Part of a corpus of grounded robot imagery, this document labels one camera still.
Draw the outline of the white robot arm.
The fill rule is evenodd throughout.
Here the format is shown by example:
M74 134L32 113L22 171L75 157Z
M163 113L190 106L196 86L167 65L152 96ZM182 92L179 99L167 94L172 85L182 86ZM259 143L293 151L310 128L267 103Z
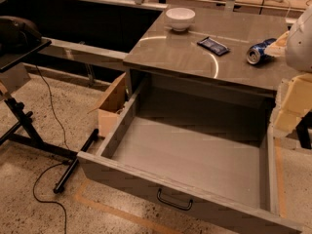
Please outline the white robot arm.
M312 72L312 6L296 20L291 29L282 34L264 51L271 57L284 57L289 67Z

